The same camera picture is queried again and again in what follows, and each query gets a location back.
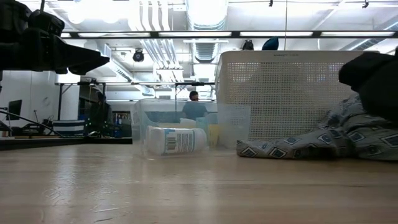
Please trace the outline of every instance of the bottle label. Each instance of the bottle label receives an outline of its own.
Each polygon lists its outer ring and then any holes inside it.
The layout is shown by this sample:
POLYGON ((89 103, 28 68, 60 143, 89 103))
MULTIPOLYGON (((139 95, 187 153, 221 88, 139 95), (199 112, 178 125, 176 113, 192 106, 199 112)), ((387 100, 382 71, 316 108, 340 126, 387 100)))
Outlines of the bottle label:
POLYGON ((193 130, 166 129, 163 154, 189 153, 195 147, 195 133, 193 130))

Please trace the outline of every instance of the table surface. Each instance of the table surface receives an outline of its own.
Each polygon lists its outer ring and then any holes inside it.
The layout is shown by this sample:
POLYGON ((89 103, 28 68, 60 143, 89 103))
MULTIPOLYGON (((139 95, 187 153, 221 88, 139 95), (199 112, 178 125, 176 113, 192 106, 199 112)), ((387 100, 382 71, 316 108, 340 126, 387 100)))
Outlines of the table surface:
POLYGON ((232 153, 145 159, 130 145, 0 152, 0 223, 398 223, 398 164, 232 153))

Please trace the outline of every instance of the blue and white patterned cloth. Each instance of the blue and white patterned cloth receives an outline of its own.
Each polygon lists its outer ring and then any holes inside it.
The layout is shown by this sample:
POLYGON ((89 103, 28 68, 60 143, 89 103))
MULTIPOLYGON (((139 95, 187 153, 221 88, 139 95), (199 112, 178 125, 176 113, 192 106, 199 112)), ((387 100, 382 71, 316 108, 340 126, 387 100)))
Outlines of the blue and white patterned cloth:
POLYGON ((358 157, 398 161, 398 124, 363 110, 357 93, 327 112, 307 134, 273 141, 238 141, 239 156, 269 159, 358 157))

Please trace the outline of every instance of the man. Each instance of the man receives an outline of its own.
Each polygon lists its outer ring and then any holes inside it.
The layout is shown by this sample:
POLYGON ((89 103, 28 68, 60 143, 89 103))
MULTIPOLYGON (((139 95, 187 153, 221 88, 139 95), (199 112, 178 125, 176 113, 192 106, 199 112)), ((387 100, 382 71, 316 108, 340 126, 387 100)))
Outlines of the man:
POLYGON ((197 91, 189 93, 189 99, 191 102, 187 102, 182 108, 183 118, 192 119, 194 121, 197 118, 202 118, 207 115, 206 106, 203 103, 199 103, 199 94, 197 91))
POLYGON ((93 103, 90 107, 90 132, 103 132, 105 122, 107 124, 113 124, 112 109, 111 106, 106 103, 106 97, 100 92, 97 93, 97 97, 98 102, 93 103))

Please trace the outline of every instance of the computer monitor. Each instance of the computer monitor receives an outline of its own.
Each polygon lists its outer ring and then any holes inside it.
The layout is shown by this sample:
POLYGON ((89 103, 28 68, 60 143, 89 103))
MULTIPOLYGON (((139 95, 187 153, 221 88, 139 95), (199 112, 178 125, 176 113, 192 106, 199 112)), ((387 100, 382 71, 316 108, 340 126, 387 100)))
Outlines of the computer monitor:
MULTIPOLYGON (((21 115, 21 108, 22 108, 22 100, 10 101, 8 103, 8 112, 16 114, 18 116, 21 115)), ((7 116, 8 121, 16 121, 19 120, 17 116, 9 115, 7 116)))

